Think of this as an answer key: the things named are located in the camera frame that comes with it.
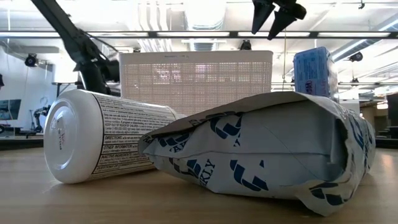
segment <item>wooden table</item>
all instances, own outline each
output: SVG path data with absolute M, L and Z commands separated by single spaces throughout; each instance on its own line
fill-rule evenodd
M 398 151 L 378 149 L 353 199 L 326 218 L 300 202 L 218 195 L 156 170 L 65 185 L 42 149 L 2 151 L 0 223 L 398 223 Z

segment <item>duct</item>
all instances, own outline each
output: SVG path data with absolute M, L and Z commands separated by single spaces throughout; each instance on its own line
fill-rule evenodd
M 226 1 L 186 0 L 185 25 L 187 30 L 222 30 L 226 10 Z M 190 50 L 218 50 L 218 43 L 190 43 Z
M 374 28 L 374 31 L 389 31 L 389 32 L 395 32 L 398 31 L 398 14 L 393 15 L 390 17 L 388 20 L 382 22 L 378 26 Z M 361 51 L 362 49 L 365 49 L 366 47 L 369 47 L 380 40 L 377 39 L 364 39 L 364 40 L 353 40 L 349 42 L 348 44 L 340 47 L 339 49 L 335 50 L 332 53 L 333 59 L 335 62 L 347 58 L 356 52 Z

